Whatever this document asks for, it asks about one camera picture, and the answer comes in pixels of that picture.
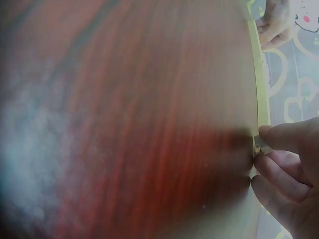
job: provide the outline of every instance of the wood grain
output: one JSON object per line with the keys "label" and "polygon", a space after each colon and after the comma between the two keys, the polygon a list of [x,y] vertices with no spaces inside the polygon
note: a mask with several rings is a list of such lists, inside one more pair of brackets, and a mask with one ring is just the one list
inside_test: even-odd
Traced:
{"label": "wood grain", "polygon": [[[257,104],[238,1],[24,0],[1,11],[12,236],[168,238],[245,201]],[[241,238],[245,220],[214,224]]]}

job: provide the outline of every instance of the cartoon print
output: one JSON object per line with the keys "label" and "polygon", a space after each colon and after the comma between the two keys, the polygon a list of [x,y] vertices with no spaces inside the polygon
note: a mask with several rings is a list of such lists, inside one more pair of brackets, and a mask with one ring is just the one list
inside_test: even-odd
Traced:
{"label": "cartoon print", "polygon": [[319,1],[297,0],[296,24],[302,29],[317,32],[319,30]]}

